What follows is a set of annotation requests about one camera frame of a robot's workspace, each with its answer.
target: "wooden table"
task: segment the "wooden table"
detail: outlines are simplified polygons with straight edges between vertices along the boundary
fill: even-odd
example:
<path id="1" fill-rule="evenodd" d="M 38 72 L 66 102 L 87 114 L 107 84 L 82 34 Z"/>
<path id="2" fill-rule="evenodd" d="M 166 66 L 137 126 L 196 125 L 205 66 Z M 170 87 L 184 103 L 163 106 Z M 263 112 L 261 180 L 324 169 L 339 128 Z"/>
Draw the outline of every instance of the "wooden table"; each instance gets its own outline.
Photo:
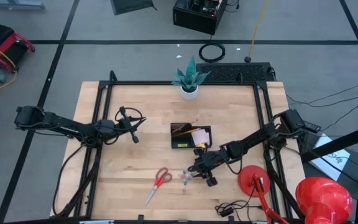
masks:
<path id="1" fill-rule="evenodd" d="M 75 121 L 91 122 L 97 88 L 98 82 L 82 84 Z M 283 83 L 268 83 L 268 93 L 273 114 L 288 109 Z M 249 198 L 239 188 L 237 176 L 225 165 L 213 170 L 218 185 L 208 187 L 205 180 L 194 179 L 185 186 L 179 175 L 194 163 L 196 156 L 192 149 L 171 149 L 170 123 L 198 119 L 196 125 L 210 125 L 212 150 L 226 142 L 243 139 L 260 128 L 252 86 L 200 86 L 197 99 L 186 101 L 175 86 L 119 85 L 112 89 L 108 119 L 114 119 L 120 106 L 137 108 L 147 120 L 136 132 L 140 143 L 134 144 L 131 135 L 126 134 L 117 143 L 103 146 L 93 219 L 136 220 L 143 214 L 145 220 L 227 220 L 227 217 L 216 214 L 214 206 Z M 77 140 L 69 140 L 65 159 L 78 146 Z M 294 140 L 288 140 L 288 147 L 298 149 Z M 250 149 L 243 158 L 244 166 L 265 168 L 262 151 L 261 144 Z M 58 211 L 78 188 L 84 154 L 85 150 L 79 152 L 63 171 L 56 202 Z M 285 149 L 281 155 L 288 189 L 295 195 L 297 184 L 305 178 L 300 156 Z M 232 166 L 238 170 L 239 162 Z M 173 180 L 162 185 L 145 208 L 155 174 L 161 167 L 170 169 Z M 278 188 L 277 196 L 284 216 Z M 270 193 L 266 194 L 266 199 L 271 206 Z M 260 205 L 258 198 L 252 198 L 250 205 Z M 249 213 L 252 221 L 266 220 L 263 211 L 257 208 L 250 208 Z M 85 214 L 85 206 L 82 206 L 81 214 Z M 239 215 L 241 220 L 248 220 L 246 209 L 239 210 Z"/>

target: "white paper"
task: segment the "white paper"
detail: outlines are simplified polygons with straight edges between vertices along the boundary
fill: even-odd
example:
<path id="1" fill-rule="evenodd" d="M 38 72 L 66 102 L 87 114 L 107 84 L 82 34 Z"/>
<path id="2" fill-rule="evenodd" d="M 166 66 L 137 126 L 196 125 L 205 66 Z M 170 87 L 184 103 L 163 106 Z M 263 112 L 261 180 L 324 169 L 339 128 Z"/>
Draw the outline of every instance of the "white paper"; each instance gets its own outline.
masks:
<path id="1" fill-rule="evenodd" d="M 193 137 L 193 141 L 196 146 L 203 143 L 210 145 L 209 134 L 205 131 L 205 129 L 192 132 L 191 137 Z"/>
<path id="2" fill-rule="evenodd" d="M 321 137 L 318 139 L 315 147 L 322 146 L 322 145 L 327 144 L 331 141 L 332 141 L 332 139 L 330 137 L 328 137 L 325 134 L 322 134 Z M 349 156 L 350 156 L 350 154 L 346 150 L 341 149 L 340 151 L 323 156 L 323 158 L 325 160 L 327 160 L 330 164 L 332 164 L 333 166 L 338 168 L 339 170 L 343 170 Z M 320 171 L 324 172 L 327 176 L 332 178 L 332 180 L 337 181 L 339 176 L 341 175 L 341 173 L 338 170 L 331 167 L 329 164 L 327 164 L 321 158 L 313 159 L 312 161 L 310 161 L 310 164 L 315 166 Z"/>

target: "red scissors handle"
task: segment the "red scissors handle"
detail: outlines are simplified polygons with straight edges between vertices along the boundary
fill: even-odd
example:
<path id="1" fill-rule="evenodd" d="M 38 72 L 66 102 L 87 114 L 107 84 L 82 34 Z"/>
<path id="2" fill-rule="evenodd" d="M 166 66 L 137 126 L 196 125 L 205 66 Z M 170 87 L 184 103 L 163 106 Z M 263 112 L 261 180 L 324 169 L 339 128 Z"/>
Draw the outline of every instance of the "red scissors handle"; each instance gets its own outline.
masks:
<path id="1" fill-rule="evenodd" d="M 168 168 L 161 168 L 155 175 L 155 183 L 157 187 L 160 187 L 163 183 L 167 183 L 172 180 L 172 175 L 168 173 Z"/>

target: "scissors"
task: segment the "scissors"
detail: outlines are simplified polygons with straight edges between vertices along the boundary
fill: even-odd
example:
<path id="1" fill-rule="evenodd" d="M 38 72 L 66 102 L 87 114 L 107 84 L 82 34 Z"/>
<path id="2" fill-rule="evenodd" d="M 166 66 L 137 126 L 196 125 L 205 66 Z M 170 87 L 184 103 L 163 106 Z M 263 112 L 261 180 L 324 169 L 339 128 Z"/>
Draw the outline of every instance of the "scissors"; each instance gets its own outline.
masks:
<path id="1" fill-rule="evenodd" d="M 168 168 L 161 168 L 157 174 L 155 175 L 155 183 L 154 186 L 152 188 L 152 191 L 150 192 L 150 195 L 146 201 L 146 204 L 144 205 L 145 207 L 147 206 L 147 204 L 150 202 L 150 200 L 152 199 L 152 197 L 154 196 L 155 192 L 157 191 L 157 189 L 163 184 L 163 183 L 167 183 L 169 181 L 172 180 L 172 175 L 170 173 L 168 173 Z"/>

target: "red lamp shade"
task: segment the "red lamp shade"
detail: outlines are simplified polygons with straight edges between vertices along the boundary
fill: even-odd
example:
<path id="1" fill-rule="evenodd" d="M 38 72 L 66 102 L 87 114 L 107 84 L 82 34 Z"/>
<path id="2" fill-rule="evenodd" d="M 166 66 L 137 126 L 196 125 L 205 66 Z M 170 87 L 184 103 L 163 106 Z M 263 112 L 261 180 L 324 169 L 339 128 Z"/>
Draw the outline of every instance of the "red lamp shade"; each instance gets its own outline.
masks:
<path id="1" fill-rule="evenodd" d="M 306 178 L 296 187 L 295 195 L 306 224 L 344 223 L 353 210 L 350 193 L 331 179 Z"/>

